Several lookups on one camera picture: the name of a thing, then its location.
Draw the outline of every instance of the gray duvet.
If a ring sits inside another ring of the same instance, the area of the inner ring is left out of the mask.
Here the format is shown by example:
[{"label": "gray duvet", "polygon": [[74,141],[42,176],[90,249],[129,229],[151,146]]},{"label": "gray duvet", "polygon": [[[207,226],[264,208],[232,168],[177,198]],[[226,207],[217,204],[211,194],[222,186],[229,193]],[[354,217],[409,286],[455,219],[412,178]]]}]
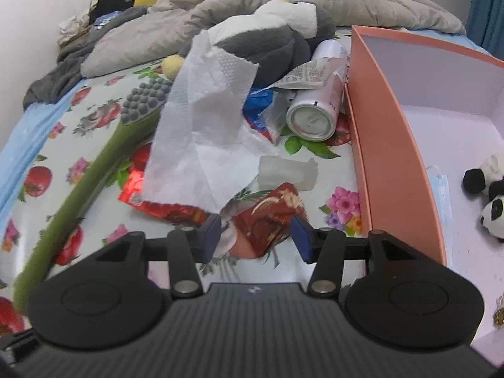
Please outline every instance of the gray duvet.
[{"label": "gray duvet", "polygon": [[[111,30],[81,66],[96,77],[176,53],[201,29],[269,0],[159,0],[150,13]],[[304,0],[324,7],[338,26],[403,26],[464,33],[462,22],[430,0]]]}]

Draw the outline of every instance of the black cloth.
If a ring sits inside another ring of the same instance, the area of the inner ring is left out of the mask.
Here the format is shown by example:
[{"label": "black cloth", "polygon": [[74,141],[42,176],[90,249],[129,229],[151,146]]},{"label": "black cloth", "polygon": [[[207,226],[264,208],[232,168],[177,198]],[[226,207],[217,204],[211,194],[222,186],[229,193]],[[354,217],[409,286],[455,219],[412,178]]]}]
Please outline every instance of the black cloth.
[{"label": "black cloth", "polygon": [[133,7],[134,0],[98,0],[96,7],[89,13],[89,24],[93,25],[97,18],[114,11],[126,11]]}]

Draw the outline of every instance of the face mask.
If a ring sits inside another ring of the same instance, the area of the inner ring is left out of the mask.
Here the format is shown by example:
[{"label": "face mask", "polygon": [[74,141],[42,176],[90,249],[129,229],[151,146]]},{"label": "face mask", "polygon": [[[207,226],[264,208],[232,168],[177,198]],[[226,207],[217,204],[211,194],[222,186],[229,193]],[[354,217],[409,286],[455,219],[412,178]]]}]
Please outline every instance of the face mask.
[{"label": "face mask", "polygon": [[438,208],[439,221],[441,223],[441,231],[443,233],[444,249],[446,251],[446,260],[448,267],[452,268],[452,204],[450,202],[450,191],[448,189],[447,175],[441,175],[437,166],[429,166],[427,168],[437,170],[437,174],[429,174],[430,187],[434,195],[434,201]]}]

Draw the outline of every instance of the metal screw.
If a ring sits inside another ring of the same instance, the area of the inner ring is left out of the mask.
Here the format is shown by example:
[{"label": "metal screw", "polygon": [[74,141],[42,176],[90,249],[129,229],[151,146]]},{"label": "metal screw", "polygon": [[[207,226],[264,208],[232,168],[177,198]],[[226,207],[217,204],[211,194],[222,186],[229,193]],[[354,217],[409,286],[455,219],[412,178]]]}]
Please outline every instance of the metal screw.
[{"label": "metal screw", "polygon": [[336,290],[336,284],[329,280],[317,280],[312,284],[312,290],[319,294],[332,293]]},{"label": "metal screw", "polygon": [[177,282],[173,288],[181,294],[189,294],[195,292],[199,288],[199,285],[192,280],[182,280]]}]

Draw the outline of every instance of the gray blanket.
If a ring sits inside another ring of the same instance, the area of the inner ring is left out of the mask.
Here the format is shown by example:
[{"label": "gray blanket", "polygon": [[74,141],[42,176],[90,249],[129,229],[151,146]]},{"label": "gray blanket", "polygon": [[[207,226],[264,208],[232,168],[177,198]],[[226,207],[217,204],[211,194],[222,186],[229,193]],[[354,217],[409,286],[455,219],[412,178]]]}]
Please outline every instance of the gray blanket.
[{"label": "gray blanket", "polygon": [[[252,14],[269,0],[159,0],[141,18],[109,32],[82,64],[96,77],[176,53],[201,29],[239,14]],[[460,20],[430,0],[302,0],[324,7],[338,26],[403,26],[465,32]]]},{"label": "gray blanket", "polygon": [[84,40],[62,50],[57,66],[42,79],[33,82],[23,99],[23,108],[34,102],[55,104],[81,79],[81,64],[93,51],[95,44],[110,30],[144,15],[147,7],[131,7],[120,13],[100,30],[92,28]]}]

